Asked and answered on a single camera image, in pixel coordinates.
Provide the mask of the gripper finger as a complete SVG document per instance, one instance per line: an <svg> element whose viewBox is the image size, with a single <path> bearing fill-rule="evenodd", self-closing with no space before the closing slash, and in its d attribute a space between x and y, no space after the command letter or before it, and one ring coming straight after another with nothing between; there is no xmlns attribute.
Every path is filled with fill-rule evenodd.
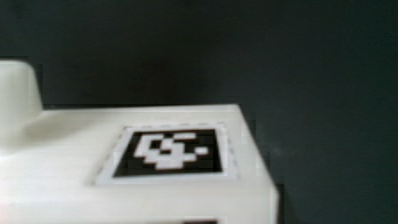
<svg viewBox="0 0 398 224"><path fill-rule="evenodd" d="M219 224L219 221L215 219L185 220L183 224Z"/></svg>

